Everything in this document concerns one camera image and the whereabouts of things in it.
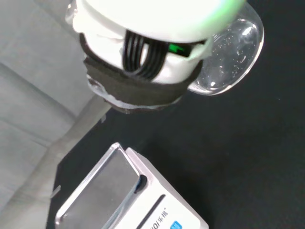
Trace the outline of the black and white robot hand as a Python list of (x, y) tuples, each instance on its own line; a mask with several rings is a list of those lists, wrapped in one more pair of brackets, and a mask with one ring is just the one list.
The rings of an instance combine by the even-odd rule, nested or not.
[(177, 103), (244, 0), (71, 0), (89, 88), (125, 114)]

